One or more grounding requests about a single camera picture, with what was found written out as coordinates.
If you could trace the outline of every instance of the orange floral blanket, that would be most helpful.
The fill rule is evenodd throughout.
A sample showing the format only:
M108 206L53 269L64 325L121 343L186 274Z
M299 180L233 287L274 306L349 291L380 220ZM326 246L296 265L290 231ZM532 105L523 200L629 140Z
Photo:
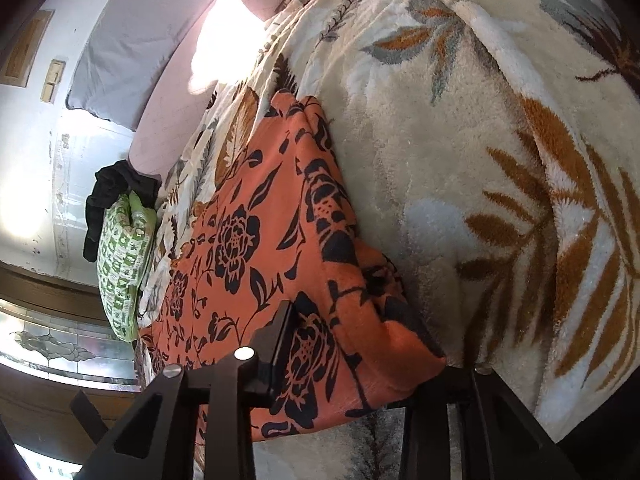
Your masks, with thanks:
M198 216L158 319L142 331L154 371L213 364L249 343L281 300L301 326L254 439L322 430L409 396L444 358L395 267L360 240L324 113L288 91ZM198 422L203 444L206 410Z

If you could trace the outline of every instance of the cream blanket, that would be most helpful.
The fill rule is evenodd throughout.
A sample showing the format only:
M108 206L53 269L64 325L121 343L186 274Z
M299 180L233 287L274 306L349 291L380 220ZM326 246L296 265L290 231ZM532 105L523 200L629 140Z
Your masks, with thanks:
M640 362L640 54L618 20L602 0L294 0L266 38L167 183L141 324L273 93L314 95L361 236L449 363L491 363L562 438Z

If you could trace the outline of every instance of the black metal frame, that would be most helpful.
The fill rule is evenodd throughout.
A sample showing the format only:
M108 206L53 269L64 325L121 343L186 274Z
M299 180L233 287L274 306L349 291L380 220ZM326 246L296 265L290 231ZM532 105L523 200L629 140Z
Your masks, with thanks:
M76 480L191 479L201 404L209 405L205 479L255 480L250 410L270 407L280 391L296 321L283 301L249 348L197 370L169 365L104 434ZM579 480L518 397L483 366L447 367L393 405L407 409L401 480L450 480L447 405L460 414L465 480Z

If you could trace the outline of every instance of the black cloth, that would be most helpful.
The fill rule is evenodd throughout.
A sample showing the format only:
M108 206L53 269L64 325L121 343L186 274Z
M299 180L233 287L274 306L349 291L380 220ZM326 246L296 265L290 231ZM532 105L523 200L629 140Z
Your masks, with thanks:
M158 180L140 175L126 160L102 168L95 174L95 180L94 190L87 197L84 209L87 232L82 256L88 262L98 259L104 210L115 204L121 194L129 191L134 191L140 197L144 207L154 207L160 189Z

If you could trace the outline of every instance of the bolt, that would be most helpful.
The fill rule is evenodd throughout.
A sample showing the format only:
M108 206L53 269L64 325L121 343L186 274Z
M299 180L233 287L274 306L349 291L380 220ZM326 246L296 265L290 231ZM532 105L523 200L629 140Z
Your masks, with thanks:
M234 357L239 361L247 361L247 359L251 359L254 354L255 351L250 346L241 346L234 352Z
M493 372L494 369L491 368L488 364L486 363L478 363L476 365L476 373L480 374L480 375L491 375L491 372Z
M162 370L162 375L164 375L167 379L172 379L180 375L182 371L182 367L180 365L168 365Z

